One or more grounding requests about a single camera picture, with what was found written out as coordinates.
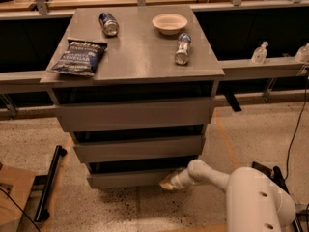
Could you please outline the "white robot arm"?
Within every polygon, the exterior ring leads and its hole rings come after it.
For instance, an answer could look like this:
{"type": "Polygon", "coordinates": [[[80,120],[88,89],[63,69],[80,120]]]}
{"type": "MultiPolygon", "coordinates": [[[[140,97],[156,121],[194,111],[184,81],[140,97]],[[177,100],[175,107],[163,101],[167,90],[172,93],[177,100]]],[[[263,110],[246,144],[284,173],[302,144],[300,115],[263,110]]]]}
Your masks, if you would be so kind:
{"type": "Polygon", "coordinates": [[[227,232],[282,232],[295,220],[291,196],[252,167],[240,167],[226,174],[195,159],[187,168],[167,175],[160,185],[176,190],[204,182],[225,193],[227,232]]]}

